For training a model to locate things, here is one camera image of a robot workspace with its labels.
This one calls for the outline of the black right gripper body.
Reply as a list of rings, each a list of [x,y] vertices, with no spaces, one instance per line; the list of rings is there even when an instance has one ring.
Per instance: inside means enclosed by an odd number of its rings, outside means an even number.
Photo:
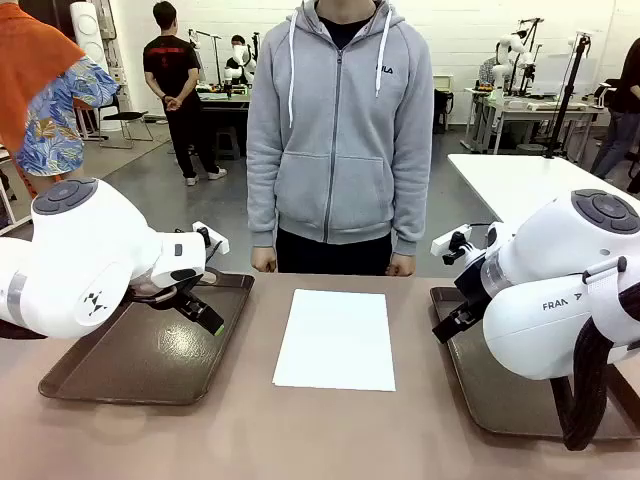
[[[469,311],[485,311],[492,300],[482,284],[481,273],[484,263],[485,257],[479,256],[466,266],[454,281]]]

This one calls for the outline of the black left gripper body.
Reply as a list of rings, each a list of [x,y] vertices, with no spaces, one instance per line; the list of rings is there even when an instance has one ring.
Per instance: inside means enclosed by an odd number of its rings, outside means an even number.
[[[194,269],[175,270],[169,274],[169,277],[165,277],[165,280],[170,280],[168,286],[160,287],[153,283],[129,286],[124,299],[147,305],[166,303],[180,295],[188,294],[202,277],[203,274]]]

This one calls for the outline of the person's left hand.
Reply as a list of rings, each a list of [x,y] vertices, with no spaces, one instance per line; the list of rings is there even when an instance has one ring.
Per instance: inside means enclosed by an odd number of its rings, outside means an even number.
[[[387,276],[410,277],[416,272],[416,257],[393,253],[386,270]]]

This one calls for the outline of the person's right hand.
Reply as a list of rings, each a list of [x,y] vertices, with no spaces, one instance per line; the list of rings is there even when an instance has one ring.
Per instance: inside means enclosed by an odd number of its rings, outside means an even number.
[[[254,247],[251,253],[252,267],[261,273],[277,271],[277,255],[273,247]]]

